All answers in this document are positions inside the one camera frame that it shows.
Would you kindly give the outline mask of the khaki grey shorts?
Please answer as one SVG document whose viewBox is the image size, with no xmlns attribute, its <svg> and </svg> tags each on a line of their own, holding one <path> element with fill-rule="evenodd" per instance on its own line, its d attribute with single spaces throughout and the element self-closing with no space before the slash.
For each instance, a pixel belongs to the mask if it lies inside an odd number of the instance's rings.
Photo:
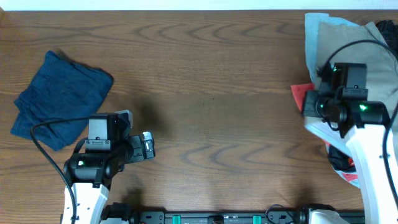
<svg viewBox="0 0 398 224">
<path fill-rule="evenodd" d="M 321 22 L 318 30 L 316 67 L 321 68 L 334 51 L 356 40 L 385 42 L 372 22 L 356 27 Z M 393 114 L 397 105 L 397 60 L 390 51 L 377 44 L 360 43 L 343 49 L 332 58 L 331 62 L 365 63 L 368 67 L 366 75 L 368 99 L 383 102 L 389 114 Z"/>
</svg>

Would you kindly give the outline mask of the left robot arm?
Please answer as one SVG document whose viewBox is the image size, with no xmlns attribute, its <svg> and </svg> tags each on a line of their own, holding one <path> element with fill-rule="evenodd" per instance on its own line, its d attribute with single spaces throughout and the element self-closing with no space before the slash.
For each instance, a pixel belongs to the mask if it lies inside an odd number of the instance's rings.
<svg viewBox="0 0 398 224">
<path fill-rule="evenodd" d="M 155 157 L 152 133 L 89 133 L 85 152 L 75 149 L 64 165 L 67 187 L 61 223 L 139 223 L 125 203 L 106 205 L 113 177 L 125 165 Z"/>
</svg>

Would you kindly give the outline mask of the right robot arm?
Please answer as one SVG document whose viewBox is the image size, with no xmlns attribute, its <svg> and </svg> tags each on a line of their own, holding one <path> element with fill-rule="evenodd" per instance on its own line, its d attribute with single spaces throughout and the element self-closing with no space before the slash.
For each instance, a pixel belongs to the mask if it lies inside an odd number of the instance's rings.
<svg viewBox="0 0 398 224">
<path fill-rule="evenodd" d="M 306 92 L 305 127 L 350 156 L 358 175 L 366 223 L 397 223 L 397 161 L 392 117 L 364 89 Z"/>
</svg>

